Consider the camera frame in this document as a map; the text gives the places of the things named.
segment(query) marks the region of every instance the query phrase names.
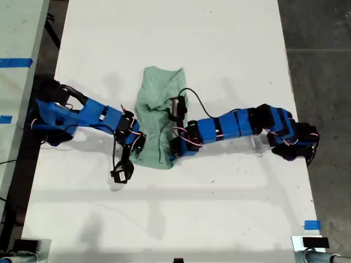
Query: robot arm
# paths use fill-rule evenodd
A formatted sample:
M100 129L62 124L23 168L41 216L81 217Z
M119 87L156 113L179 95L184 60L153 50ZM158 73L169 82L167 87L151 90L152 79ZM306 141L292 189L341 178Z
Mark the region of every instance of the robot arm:
M259 135L263 129L268 134L272 152L288 161L298 156L311 163L319 142L315 127L308 123L296 123L290 112L263 104L257 108L235 109L218 118L190 121L188 126L175 127L181 130L170 143L171 157L193 156L204 144L219 140Z
M82 104L81 110L66 107L70 96ZM139 131L133 113L102 105L53 79L43 82L36 103L37 107L30 114L35 136L52 146L58 146L61 142L72 140L77 127L92 127L112 134L114 143L123 146L123 154L121 161L114 165L111 176L117 183L126 183L131 178L134 166L129 161L130 152L140 153L146 139Z

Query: blue painter's tape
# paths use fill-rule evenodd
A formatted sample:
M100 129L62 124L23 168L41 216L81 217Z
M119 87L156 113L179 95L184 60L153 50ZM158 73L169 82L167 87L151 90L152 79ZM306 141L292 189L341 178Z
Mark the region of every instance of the blue painter's tape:
M12 116L0 116L0 124L10 124L12 121Z
M305 230L320 230L319 220L305 220Z
M25 58L13 58L13 59L1 59L0 67L30 67L33 63L32 59Z

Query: green towel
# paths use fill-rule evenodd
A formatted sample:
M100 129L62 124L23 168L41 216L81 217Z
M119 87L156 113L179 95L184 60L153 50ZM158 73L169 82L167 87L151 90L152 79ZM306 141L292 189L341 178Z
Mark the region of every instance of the green towel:
M133 163L157 169L173 167L169 156L169 142L175 138L172 127L176 123L169 120L165 109L171 108L171 101L168 99L178 96L184 88L183 68L178 71L167 71L157 67L145 68L135 114L140 131L146 134L146 142L139 156L131 155L130 160ZM182 95L185 96L188 105L186 92Z

